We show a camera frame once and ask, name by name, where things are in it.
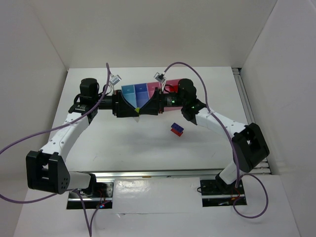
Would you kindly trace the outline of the red lego brick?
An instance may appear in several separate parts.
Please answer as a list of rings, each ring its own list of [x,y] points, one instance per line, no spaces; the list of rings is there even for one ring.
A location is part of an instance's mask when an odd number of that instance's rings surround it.
[[[178,86],[177,85],[166,85],[164,88],[167,92],[172,93],[172,92],[177,92],[178,91]]]

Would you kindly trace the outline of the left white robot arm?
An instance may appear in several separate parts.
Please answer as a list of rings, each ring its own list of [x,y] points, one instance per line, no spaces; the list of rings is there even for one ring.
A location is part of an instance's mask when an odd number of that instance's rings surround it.
[[[80,93],[75,97],[61,129],[39,151],[26,156],[28,187],[33,190],[63,194],[66,190],[80,189],[92,193],[96,185],[94,174],[69,172],[67,156],[98,113],[98,109],[112,110],[117,117],[137,117],[139,114],[118,90],[113,95],[100,95],[96,79],[82,79]]]

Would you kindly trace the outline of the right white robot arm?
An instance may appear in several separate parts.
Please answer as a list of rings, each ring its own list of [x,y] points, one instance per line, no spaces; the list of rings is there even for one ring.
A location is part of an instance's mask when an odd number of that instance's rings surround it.
[[[228,139],[233,161],[217,175],[220,184],[237,184],[242,175],[249,173],[270,154],[259,125],[243,124],[210,110],[197,98],[197,89],[190,79],[181,79],[177,92],[164,94],[155,89],[151,99],[139,109],[139,114],[158,115],[167,107],[180,107],[187,121]]]

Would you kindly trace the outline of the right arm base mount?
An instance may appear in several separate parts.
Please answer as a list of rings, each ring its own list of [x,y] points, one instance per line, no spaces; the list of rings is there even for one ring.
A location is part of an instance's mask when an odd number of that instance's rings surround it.
[[[215,180],[200,180],[197,192],[201,194],[203,207],[232,206],[235,200],[237,200],[236,205],[247,205],[242,182],[238,188],[233,185],[227,190],[221,191]]]

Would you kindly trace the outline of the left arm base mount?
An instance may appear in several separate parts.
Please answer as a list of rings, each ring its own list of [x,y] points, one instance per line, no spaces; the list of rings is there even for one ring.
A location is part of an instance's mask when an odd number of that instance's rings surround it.
[[[86,194],[79,191],[86,209],[112,209],[113,208],[114,181],[106,180],[97,182],[92,193]],[[78,194],[71,192],[68,196],[67,210],[82,210],[81,200]]]

